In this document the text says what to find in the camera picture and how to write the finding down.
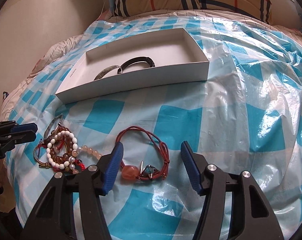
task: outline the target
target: red cord bracelet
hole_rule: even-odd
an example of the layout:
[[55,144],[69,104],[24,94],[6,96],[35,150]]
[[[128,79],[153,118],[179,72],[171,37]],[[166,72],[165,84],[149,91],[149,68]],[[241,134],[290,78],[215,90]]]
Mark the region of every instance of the red cord bracelet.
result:
[[[162,169],[159,171],[158,169],[156,169],[155,167],[153,167],[151,165],[147,165],[143,169],[143,162],[141,162],[141,168],[139,169],[137,166],[125,165],[122,161],[121,162],[122,177],[124,179],[128,179],[128,180],[136,180],[136,179],[153,180],[153,179],[158,179],[159,177],[162,177],[162,179],[165,179],[168,175],[168,169],[169,169],[169,163],[170,163],[169,149],[168,149],[167,145],[153,133],[146,131],[143,128],[138,127],[138,126],[130,126],[129,128],[121,131],[118,134],[115,142],[120,142],[122,136],[127,131],[141,131],[141,132],[146,133],[148,135],[148,137],[150,138],[150,140],[153,142],[155,149],[158,151],[158,153],[160,153],[161,157],[163,158],[164,163],[163,163]],[[159,145],[156,144],[156,142],[154,141],[154,139],[152,137],[154,137],[158,140]]]

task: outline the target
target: open cardboard box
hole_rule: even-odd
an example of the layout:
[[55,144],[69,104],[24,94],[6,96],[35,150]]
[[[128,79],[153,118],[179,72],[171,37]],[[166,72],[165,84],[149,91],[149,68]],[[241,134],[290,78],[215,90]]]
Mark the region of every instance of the open cardboard box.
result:
[[[135,57],[147,63],[128,66],[122,74],[112,70],[95,80],[106,67],[121,66]],[[196,41],[183,28],[141,33],[110,42],[84,53],[56,91],[65,104],[139,88],[207,80],[209,61]]]

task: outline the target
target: metal screw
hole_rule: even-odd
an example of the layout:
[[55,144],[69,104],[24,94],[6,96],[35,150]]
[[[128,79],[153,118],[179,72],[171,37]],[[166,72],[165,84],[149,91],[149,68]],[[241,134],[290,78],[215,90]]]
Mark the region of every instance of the metal screw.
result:
[[97,165],[91,165],[88,167],[89,171],[96,171],[98,169]]
[[251,173],[249,173],[248,171],[244,171],[242,172],[243,177],[249,178],[251,177]]
[[217,169],[217,167],[214,164],[209,164],[208,165],[208,170],[209,171],[215,171]]
[[62,177],[62,172],[59,171],[55,174],[56,179],[60,179],[61,177]]

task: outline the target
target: blue checkered tablecloth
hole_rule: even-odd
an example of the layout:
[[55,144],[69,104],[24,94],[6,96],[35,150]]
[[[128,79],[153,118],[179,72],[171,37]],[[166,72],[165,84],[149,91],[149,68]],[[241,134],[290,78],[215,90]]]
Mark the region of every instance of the blue checkered tablecloth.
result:
[[[210,60],[206,82],[173,84],[63,105],[55,92],[87,50],[138,33],[185,28]],[[53,175],[33,159],[34,147],[58,114],[78,138],[102,154],[111,152],[121,130],[138,125],[167,143],[166,180],[134,184],[121,180],[101,198],[113,239],[192,239],[203,207],[180,158],[187,140],[226,172],[249,170],[269,199],[288,239],[302,221],[302,47],[280,32],[249,28],[221,18],[168,17],[122,23],[98,21],[77,47],[46,66],[22,94],[9,119],[38,125],[35,142],[8,152],[8,175],[17,213],[24,224]],[[123,138],[128,165],[162,166],[140,135]],[[45,150],[41,160],[46,160]],[[80,156],[86,166],[94,159]],[[230,222],[227,194],[221,239]],[[74,195],[78,239],[83,239],[78,196]]]

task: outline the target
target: orange stone bead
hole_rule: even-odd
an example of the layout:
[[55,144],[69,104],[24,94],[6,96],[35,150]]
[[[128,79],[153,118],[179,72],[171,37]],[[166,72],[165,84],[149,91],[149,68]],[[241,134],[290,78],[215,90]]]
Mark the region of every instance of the orange stone bead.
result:
[[123,167],[121,175],[124,179],[136,180],[140,171],[137,166],[126,165]]

